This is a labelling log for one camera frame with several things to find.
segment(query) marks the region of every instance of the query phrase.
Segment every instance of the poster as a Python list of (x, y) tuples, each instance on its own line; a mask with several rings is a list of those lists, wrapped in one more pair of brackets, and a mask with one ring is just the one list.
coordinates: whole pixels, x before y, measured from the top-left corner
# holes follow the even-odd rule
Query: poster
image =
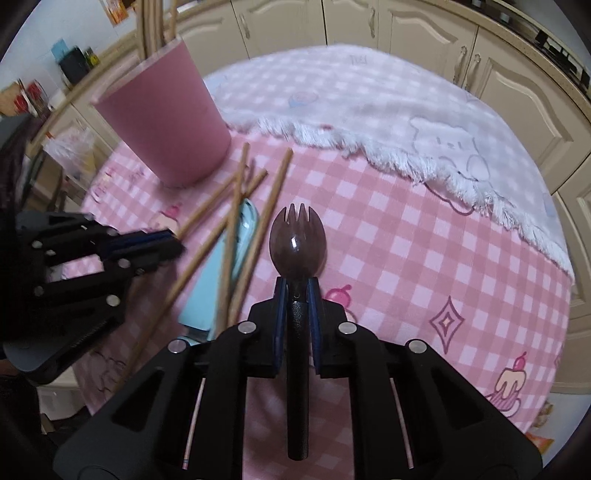
[(100, 3), (113, 25), (118, 25), (129, 17), (127, 9), (132, 4), (129, 0), (100, 0)]

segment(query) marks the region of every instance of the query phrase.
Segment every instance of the white fringe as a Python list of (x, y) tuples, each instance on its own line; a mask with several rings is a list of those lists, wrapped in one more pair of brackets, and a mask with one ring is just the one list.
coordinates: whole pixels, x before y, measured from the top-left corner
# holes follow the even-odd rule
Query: white fringe
[(256, 118), (250, 112), (221, 110), (225, 122), (240, 132), (260, 131), (276, 137), (293, 139), (309, 147), (338, 148), (345, 157), (362, 152), (377, 170), (410, 178), (413, 183), (436, 181), (447, 191), (481, 215), (492, 218), (507, 230), (516, 229), (521, 238), (537, 248), (574, 279), (569, 255), (542, 229), (534, 224), (527, 213), (513, 207), (497, 194), (488, 183), (469, 180), (447, 163), (437, 163), (430, 157), (408, 152), (376, 142), (369, 137), (343, 129), (314, 127), (288, 118)]

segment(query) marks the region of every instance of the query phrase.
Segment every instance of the wooden stick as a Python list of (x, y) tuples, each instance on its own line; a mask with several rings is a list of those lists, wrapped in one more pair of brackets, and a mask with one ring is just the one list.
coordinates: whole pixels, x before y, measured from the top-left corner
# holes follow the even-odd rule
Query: wooden stick
[(150, 58), (154, 53), (154, 0), (144, 0), (144, 32), (146, 42), (146, 57)]
[(250, 144), (244, 143), (242, 147), (242, 158), (238, 165), (238, 178), (234, 184), (234, 195), (228, 225), (226, 226), (226, 242), (223, 251), (222, 272), (217, 287), (217, 313), (216, 324), (214, 325), (214, 338), (223, 332), (228, 323), (228, 308), (231, 298), (232, 268), (236, 254), (236, 233), (238, 231), (238, 217), (240, 217), (240, 206), (242, 204), (242, 178), (248, 161)]
[(232, 325), (235, 325), (238, 321), (238, 316), (240, 315), (240, 311), (242, 309), (242, 303), (246, 297), (246, 292), (248, 291), (248, 287), (251, 283), (252, 273), (254, 272), (256, 261), (258, 260), (258, 256), (261, 252), (262, 242), (265, 239), (265, 234), (269, 228), (271, 216), (275, 210), (275, 205), (277, 205), (277, 199), (281, 193), (283, 182), (285, 181), (287, 169), (290, 166), (293, 154), (293, 150), (288, 148), (285, 152), (285, 155), (283, 156), (283, 160), (281, 161), (279, 171), (275, 176), (271, 193), (269, 194), (269, 198), (265, 204), (265, 209), (261, 214), (259, 224), (256, 227), (255, 236), (252, 239), (251, 246), (248, 249), (246, 259), (244, 260), (244, 265), (242, 266), (242, 271), (240, 272), (240, 277), (238, 278), (236, 288), (234, 289), (232, 302), (230, 304), (230, 311), (228, 313), (228, 328), (230, 328)]
[(144, 34), (144, 0), (136, 0), (135, 5), (135, 37), (138, 43), (138, 56), (140, 61), (144, 61), (146, 59), (146, 45)]
[(177, 38), (177, 0), (171, 0), (170, 2), (170, 40), (173, 41)]
[(199, 221), (201, 220), (201, 218), (203, 217), (203, 215), (213, 206), (214, 203), (216, 203), (219, 198), (223, 195), (223, 193), (226, 191), (226, 189), (230, 186), (230, 184), (236, 180), (236, 176), (238, 175), (238, 172), (236, 172), (234, 175), (229, 176), (224, 183), (222, 183), (215, 192), (213, 192), (212, 196), (209, 197), (202, 205), (199, 206), (199, 208), (197, 208), (197, 210), (195, 210), (193, 212), (193, 214), (189, 217), (189, 219), (184, 223), (184, 225), (180, 228), (180, 230), (177, 233), (177, 238), (182, 242), (186, 236), (190, 233), (190, 231), (193, 229), (193, 226)]
[[(261, 172), (259, 172), (259, 174), (251, 181), (245, 194), (243, 195), (243, 198), (248, 198), (250, 195), (252, 195), (252, 193), (261, 184), (261, 182), (265, 179), (266, 176), (267, 171), (261, 170)], [(131, 372), (134, 370), (140, 355), (145, 350), (146, 346), (148, 345), (148, 342), (150, 341), (150, 338), (152, 337), (152, 334), (158, 327), (160, 320), (170, 310), (170, 307), (173, 306), (179, 294), (183, 291), (183, 289), (189, 282), (189, 279), (191, 279), (191, 277), (193, 276), (193, 274), (195, 273), (203, 259), (213, 248), (213, 246), (217, 242), (217, 239), (221, 236), (224, 229), (226, 228), (228, 219), (229, 215), (226, 215), (226, 217), (218, 224), (218, 226), (215, 227), (214, 230), (209, 234), (205, 242), (201, 245), (201, 248), (198, 250), (198, 252), (191, 260), (191, 263), (189, 264), (187, 269), (183, 272), (181, 277), (174, 283), (174, 285), (166, 295), (166, 298), (164, 299), (164, 302), (162, 303), (161, 307), (158, 309), (157, 314), (147, 323), (147, 325), (142, 330), (142, 334), (139, 337), (138, 341), (135, 343), (131, 351), (131, 354), (129, 355), (125, 368), (123, 369), (123, 372), (115, 385), (113, 393), (119, 391), (119, 389), (125, 384), (129, 376), (131, 375)]]
[[(207, 211), (217, 202), (219, 201), (220, 197), (223, 195), (223, 193), (225, 192), (225, 190), (230, 186), (230, 184), (236, 180), (236, 177), (238, 176), (238, 172), (236, 172), (234, 175), (230, 175), (225, 181), (224, 183), (222, 183), (215, 192), (213, 192), (212, 196), (209, 197), (204, 203), (202, 203), (197, 210), (195, 210), (193, 212), (193, 214), (189, 217), (189, 219), (184, 223), (184, 225), (180, 228), (180, 230), (177, 233), (177, 238), (182, 242), (183, 240), (185, 240), (185, 238), (187, 237), (187, 235), (191, 232), (191, 230), (193, 229), (193, 227), (195, 226), (195, 224), (197, 224), (202, 217), (207, 213)], [(146, 278), (149, 278), (148, 275), (145, 275), (143, 277), (137, 277), (133, 283), (131, 284), (131, 287), (129, 288), (129, 293), (127, 294), (127, 302), (130, 303), (131, 300), (135, 297), (135, 295), (137, 294), (139, 288), (141, 287), (142, 283), (146, 281)], [(92, 350), (90, 350), (90, 353), (95, 353), (96, 351), (100, 350), (104, 344), (104, 342), (106, 342), (106, 339), (103, 340), (102, 342), (99, 342), (98, 345), (96, 345)]]
[(156, 5), (155, 5), (155, 21), (156, 21), (156, 48), (157, 50), (161, 49), (162, 47), (164, 47), (165, 41), (164, 41), (164, 25), (163, 25), (163, 15), (164, 15), (164, 10), (163, 10), (163, 5), (162, 5), (162, 0), (156, 0), (155, 1)]

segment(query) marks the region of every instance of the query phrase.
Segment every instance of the black container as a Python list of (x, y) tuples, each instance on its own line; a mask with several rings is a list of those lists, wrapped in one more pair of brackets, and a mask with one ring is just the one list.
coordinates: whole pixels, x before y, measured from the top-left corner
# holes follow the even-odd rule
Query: black container
[(72, 85), (81, 81), (90, 71), (88, 62), (78, 47), (74, 47), (66, 53), (60, 60), (59, 65), (61, 71), (64, 72), (64, 75)]

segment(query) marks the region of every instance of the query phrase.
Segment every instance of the light blue case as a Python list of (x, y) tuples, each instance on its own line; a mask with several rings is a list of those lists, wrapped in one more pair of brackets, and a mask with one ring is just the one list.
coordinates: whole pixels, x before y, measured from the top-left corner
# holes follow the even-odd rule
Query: light blue case
[[(236, 255), (234, 267), (232, 268), (232, 285), (234, 288), (242, 263), (246, 257), (248, 246), (258, 223), (258, 212), (255, 206), (249, 201), (244, 200), (240, 211), (240, 220), (238, 224)], [(213, 339), (215, 317), (217, 312), (217, 290), (219, 288), (219, 279), (222, 274), (222, 261), (224, 243), (226, 234), (224, 233), (214, 247), (211, 255), (207, 259), (203, 271), (193, 291), (189, 295), (178, 322), (189, 328), (187, 336), (182, 336), (183, 340), (189, 344), (206, 342)]]

